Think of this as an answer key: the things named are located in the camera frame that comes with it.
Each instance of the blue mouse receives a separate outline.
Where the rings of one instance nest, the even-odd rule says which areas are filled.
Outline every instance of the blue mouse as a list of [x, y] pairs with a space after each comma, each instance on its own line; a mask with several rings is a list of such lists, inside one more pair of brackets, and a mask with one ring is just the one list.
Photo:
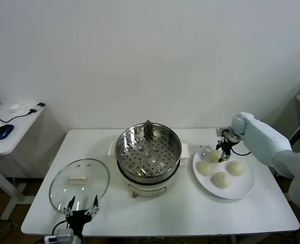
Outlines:
[[0, 140], [5, 139], [11, 131], [13, 131], [14, 125], [4, 125], [0, 127]]

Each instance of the dumpling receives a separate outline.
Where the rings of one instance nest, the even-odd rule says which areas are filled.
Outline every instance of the dumpling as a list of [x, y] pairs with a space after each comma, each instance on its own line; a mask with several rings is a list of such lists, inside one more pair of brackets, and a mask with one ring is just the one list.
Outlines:
[[230, 177], [224, 172], [218, 172], [212, 177], [212, 182], [219, 188], [225, 189], [230, 186]]
[[230, 162], [226, 169], [230, 174], [233, 174], [235, 176], [240, 176], [245, 172], [245, 167], [242, 162], [240, 161], [232, 161]]
[[210, 152], [209, 157], [213, 163], [218, 163], [219, 159], [221, 158], [221, 155], [222, 155], [221, 150], [214, 150]]
[[211, 175], [214, 172], [213, 164], [210, 162], [207, 162], [207, 161], [199, 161], [197, 163], [196, 167], [197, 167], [197, 170], [199, 171], [199, 173], [204, 176]]

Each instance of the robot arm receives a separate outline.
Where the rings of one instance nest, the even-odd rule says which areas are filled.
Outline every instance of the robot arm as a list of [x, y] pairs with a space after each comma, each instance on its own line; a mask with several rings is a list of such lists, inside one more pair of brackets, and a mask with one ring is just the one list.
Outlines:
[[232, 144], [235, 145], [242, 140], [256, 158], [269, 167], [273, 166], [273, 157], [277, 153], [284, 150], [292, 151], [285, 136], [255, 119], [250, 113], [238, 114], [233, 118], [231, 126], [225, 128], [221, 133], [226, 136], [224, 141], [226, 147], [232, 147]]
[[243, 141], [261, 163], [275, 168], [286, 178], [294, 178], [289, 196], [300, 207], [300, 152], [292, 151], [286, 137], [245, 112], [234, 117], [231, 126], [219, 128], [217, 132], [222, 137], [216, 146], [222, 149], [220, 161], [228, 160], [232, 147]]

